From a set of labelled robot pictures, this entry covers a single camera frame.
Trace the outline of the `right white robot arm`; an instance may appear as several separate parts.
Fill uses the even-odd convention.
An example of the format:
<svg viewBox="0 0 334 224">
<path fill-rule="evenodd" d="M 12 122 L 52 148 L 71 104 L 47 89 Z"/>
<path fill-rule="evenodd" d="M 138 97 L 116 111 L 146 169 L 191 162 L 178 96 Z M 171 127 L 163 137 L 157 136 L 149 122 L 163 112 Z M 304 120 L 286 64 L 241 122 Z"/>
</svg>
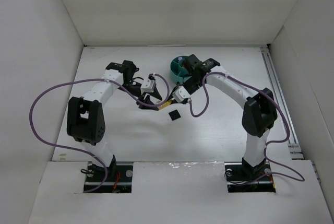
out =
<svg viewBox="0 0 334 224">
<path fill-rule="evenodd" d="M 210 85 L 229 96 L 243 109 L 242 126 L 247 139 L 242 169 L 245 181 L 255 179 L 264 168 L 265 143 L 278 117 L 272 91 L 268 88 L 259 90 L 236 80 L 212 58 L 202 62 L 192 54 L 183 60 L 182 66 L 190 77 L 174 93 L 178 102 L 191 103 L 192 94 L 199 88 L 205 89 Z"/>
</svg>

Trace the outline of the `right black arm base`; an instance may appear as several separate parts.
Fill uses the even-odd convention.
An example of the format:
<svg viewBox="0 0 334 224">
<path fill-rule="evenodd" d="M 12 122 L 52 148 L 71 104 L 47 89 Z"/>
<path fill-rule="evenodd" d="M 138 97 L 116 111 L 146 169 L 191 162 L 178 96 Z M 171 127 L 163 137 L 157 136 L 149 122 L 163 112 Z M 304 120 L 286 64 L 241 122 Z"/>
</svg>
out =
<svg viewBox="0 0 334 224">
<path fill-rule="evenodd" d="M 270 165 L 267 162 L 255 174 L 248 172 L 241 162 L 227 162 L 224 167 L 224 178 L 229 193 L 276 192 L 272 176 L 265 174 L 266 170 L 270 170 Z"/>
</svg>

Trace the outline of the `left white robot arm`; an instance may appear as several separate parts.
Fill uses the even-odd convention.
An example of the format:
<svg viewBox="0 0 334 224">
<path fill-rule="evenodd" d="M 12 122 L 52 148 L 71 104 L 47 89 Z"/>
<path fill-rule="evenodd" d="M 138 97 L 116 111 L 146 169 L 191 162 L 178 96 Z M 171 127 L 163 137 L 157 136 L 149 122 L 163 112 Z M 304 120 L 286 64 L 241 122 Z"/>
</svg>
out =
<svg viewBox="0 0 334 224">
<path fill-rule="evenodd" d="M 150 101 L 151 96 L 162 101 L 155 78 L 149 75 L 142 83 L 135 82 L 137 71 L 139 68 L 132 61 L 125 60 L 121 64 L 111 62 L 105 68 L 101 81 L 81 97 L 71 97 L 68 102 L 67 134 L 98 157 L 108 168 L 108 173 L 115 167 L 115 157 L 110 144 L 103 140 L 106 132 L 103 107 L 107 101 L 120 86 L 144 103 L 139 105 L 141 109 L 158 109 Z"/>
</svg>

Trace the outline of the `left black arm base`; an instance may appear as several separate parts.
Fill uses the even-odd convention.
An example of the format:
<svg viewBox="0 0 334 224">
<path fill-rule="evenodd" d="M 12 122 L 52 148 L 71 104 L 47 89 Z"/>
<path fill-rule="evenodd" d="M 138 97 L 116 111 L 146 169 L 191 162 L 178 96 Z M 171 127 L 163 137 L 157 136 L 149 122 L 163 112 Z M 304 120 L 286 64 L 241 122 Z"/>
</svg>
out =
<svg viewBox="0 0 334 224">
<path fill-rule="evenodd" d="M 92 193 L 131 193 L 133 178 L 132 162 L 117 162 L 115 164 L 115 172 L 108 174 L 105 182 Z M 81 169 L 81 173 L 85 175 L 84 191 L 90 191 L 98 187 L 105 177 L 103 168 L 96 167 L 91 162 L 86 169 Z"/>
</svg>

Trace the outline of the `black lego plate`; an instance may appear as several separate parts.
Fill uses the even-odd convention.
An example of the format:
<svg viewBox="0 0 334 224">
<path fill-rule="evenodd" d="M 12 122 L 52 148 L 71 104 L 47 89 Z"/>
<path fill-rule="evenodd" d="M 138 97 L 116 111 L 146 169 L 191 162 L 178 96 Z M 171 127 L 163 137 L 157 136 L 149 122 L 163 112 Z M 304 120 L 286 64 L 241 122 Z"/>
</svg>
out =
<svg viewBox="0 0 334 224">
<path fill-rule="evenodd" d="M 178 110 L 173 110 L 173 111 L 169 112 L 169 116 L 170 116 L 172 121 L 175 121 L 175 120 L 181 118 L 181 115 L 180 115 Z"/>
</svg>

